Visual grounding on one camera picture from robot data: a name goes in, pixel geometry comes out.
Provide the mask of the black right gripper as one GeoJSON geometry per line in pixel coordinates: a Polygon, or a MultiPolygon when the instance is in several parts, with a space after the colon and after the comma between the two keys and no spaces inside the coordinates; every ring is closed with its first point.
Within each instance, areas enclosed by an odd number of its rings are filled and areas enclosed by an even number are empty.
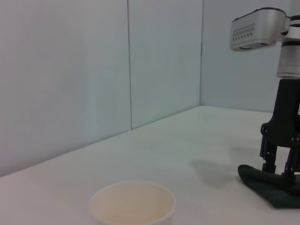
{"type": "Polygon", "coordinates": [[[290,148],[284,172],[281,174],[284,187],[295,182],[295,173],[300,170],[299,107],[299,79],[281,79],[272,117],[269,122],[262,125],[260,157],[265,161],[262,165],[262,171],[275,173],[277,146],[290,148]]]}

